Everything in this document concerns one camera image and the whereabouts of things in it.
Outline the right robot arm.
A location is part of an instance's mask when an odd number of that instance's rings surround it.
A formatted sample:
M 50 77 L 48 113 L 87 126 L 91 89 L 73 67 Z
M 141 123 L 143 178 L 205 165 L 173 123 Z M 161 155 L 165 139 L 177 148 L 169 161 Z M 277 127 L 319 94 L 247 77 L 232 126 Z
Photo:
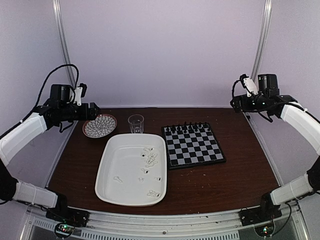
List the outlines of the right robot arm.
M 307 159 L 308 167 L 300 170 L 300 176 L 287 180 L 279 188 L 264 194 L 256 210 L 259 220 L 268 220 L 284 203 L 301 200 L 320 192 L 320 121 L 298 100 L 288 94 L 281 94 L 275 74 L 260 74 L 255 82 L 242 74 L 235 84 L 245 90 L 242 95 L 234 93 L 232 87 L 230 105 L 237 113 L 259 114 L 268 122 L 276 117 L 288 126 L 277 133 L 284 142 L 282 157 L 315 157 Z

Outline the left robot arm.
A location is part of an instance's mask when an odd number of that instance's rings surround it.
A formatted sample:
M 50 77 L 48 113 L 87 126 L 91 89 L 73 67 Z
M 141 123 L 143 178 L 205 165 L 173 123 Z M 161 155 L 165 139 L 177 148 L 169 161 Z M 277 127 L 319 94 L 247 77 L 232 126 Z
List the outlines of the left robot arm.
M 58 203 L 58 194 L 14 178 L 7 166 L 20 150 L 52 127 L 58 127 L 62 133 L 66 130 L 64 122 L 72 125 L 75 121 L 95 120 L 100 109 L 94 102 L 82 102 L 86 91 L 87 85 L 84 83 L 76 88 L 65 84 L 53 84 L 44 105 L 36 105 L 27 117 L 1 135 L 0 199 L 3 202 L 15 200 L 52 208 L 53 215 L 61 222 L 67 222 L 72 218 L 71 209 L 61 202 Z

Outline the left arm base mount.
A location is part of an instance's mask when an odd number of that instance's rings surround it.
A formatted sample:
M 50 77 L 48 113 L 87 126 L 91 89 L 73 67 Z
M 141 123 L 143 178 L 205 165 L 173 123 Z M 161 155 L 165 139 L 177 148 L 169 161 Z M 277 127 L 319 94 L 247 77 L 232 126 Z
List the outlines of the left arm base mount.
M 73 227 L 86 227 L 90 213 L 85 210 L 67 207 L 59 211 L 55 208 L 48 208 L 45 214 L 46 218 L 56 222 L 65 223 Z

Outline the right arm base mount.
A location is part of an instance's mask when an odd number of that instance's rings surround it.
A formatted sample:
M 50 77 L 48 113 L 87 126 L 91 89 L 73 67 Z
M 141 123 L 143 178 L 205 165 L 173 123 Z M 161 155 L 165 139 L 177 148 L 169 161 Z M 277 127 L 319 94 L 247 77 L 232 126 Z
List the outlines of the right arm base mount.
M 238 213 L 242 226 L 256 225 L 268 222 L 282 216 L 279 208 L 274 208 L 271 211 L 263 209 L 261 206 L 254 208 L 244 208 Z

